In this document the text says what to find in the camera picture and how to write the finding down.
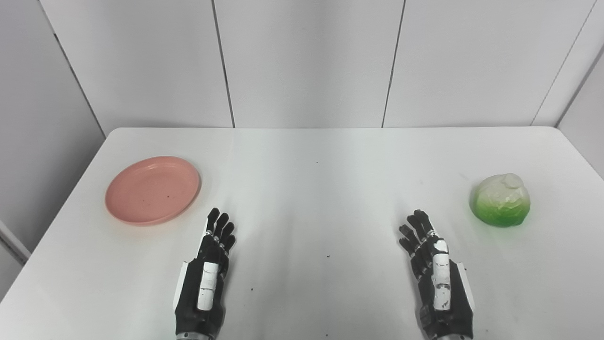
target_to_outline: cabbage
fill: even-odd
[[[476,217],[492,226],[517,226],[529,213],[529,192],[516,174],[494,175],[476,187],[471,208]]]

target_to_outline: robotic hand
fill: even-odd
[[[407,221],[413,229],[401,226],[399,243],[409,253],[417,278],[422,328],[430,340],[472,339],[474,299],[463,264],[449,259],[446,241],[432,228],[425,212],[416,210]]]
[[[197,257],[182,265],[174,298],[177,340],[213,340],[222,326],[222,289],[235,243],[235,226],[227,221],[212,209]]]

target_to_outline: white backdrop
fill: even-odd
[[[211,0],[42,4],[106,132],[231,126]],[[594,4],[216,1],[235,125],[379,127],[397,46],[385,126],[554,125],[604,39]]]
[[[408,0],[385,126],[531,125],[593,3]]]
[[[232,127],[210,0],[43,0],[106,134]]]
[[[0,219],[33,250],[103,143],[36,0],[0,1]],[[21,266],[0,245],[0,299]]]
[[[595,65],[559,128],[604,177],[604,59]]]

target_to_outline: robot finger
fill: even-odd
[[[411,228],[409,228],[409,226],[407,226],[406,224],[403,224],[402,226],[399,227],[399,231],[403,234],[403,237],[405,237],[407,240],[409,240],[411,245],[413,245],[413,250],[415,251],[417,249],[417,247],[419,247],[420,243],[417,240],[417,237],[415,236],[415,234],[413,233],[413,230]]]
[[[231,248],[233,247],[233,244],[235,244],[235,236],[229,235],[229,237],[226,238],[226,242],[224,243],[226,253],[228,253],[231,250]]]
[[[209,249],[212,244],[214,244],[214,237],[210,234],[205,235],[201,239],[201,244],[199,245],[198,256],[203,255],[204,251]]]
[[[422,258],[422,254],[417,252],[415,256],[411,257],[411,270],[416,279],[420,279],[422,275],[427,271],[426,261]]]
[[[407,216],[407,222],[409,222],[413,229],[415,229],[417,238],[420,240],[420,242],[424,242],[428,235],[426,234],[426,230],[424,230],[422,223],[417,219],[417,217],[415,215],[409,215]]]
[[[212,209],[208,215],[208,226],[206,231],[209,231],[211,234],[214,234],[214,223],[216,223],[218,215],[220,215],[220,210],[218,210],[218,208]]]
[[[415,247],[413,246],[413,244],[411,244],[411,242],[409,242],[409,240],[407,240],[406,238],[401,238],[399,240],[399,243],[401,246],[403,246],[403,249],[405,249],[407,253],[409,253],[409,256],[413,255],[413,253],[415,252]]]
[[[427,235],[436,233],[436,230],[434,230],[434,228],[432,227],[432,223],[430,223],[428,214],[426,214],[424,211],[416,210],[413,212],[413,215],[422,223],[423,230],[425,230]]]
[[[224,229],[222,229],[222,235],[220,236],[221,244],[225,244],[227,238],[233,233],[233,230],[235,230],[235,225],[232,222],[227,223]]]
[[[228,272],[228,257],[224,258],[224,263],[222,264],[222,268],[220,270],[220,276],[224,280],[227,277]]]
[[[224,228],[227,221],[228,214],[226,212],[223,212],[222,215],[220,215],[220,217],[218,218],[218,221],[216,221],[216,230],[214,231],[214,238],[216,239],[216,241],[220,239],[220,235],[222,235],[222,228]]]
[[[433,248],[433,246],[430,242],[424,242],[420,246],[420,249],[417,251],[417,253],[422,254],[422,257],[426,261],[426,267],[428,267],[428,268],[432,267],[432,256],[433,256],[432,248]]]

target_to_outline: white table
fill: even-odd
[[[156,155],[198,168],[193,205],[152,227],[113,219],[109,182]],[[508,229],[468,205],[472,185],[505,172],[532,198]],[[0,304],[0,337],[173,339],[178,272],[213,206],[238,237],[219,340],[422,339],[397,243],[417,208],[467,267],[476,339],[604,334],[604,181],[555,129],[129,128],[111,133]]]

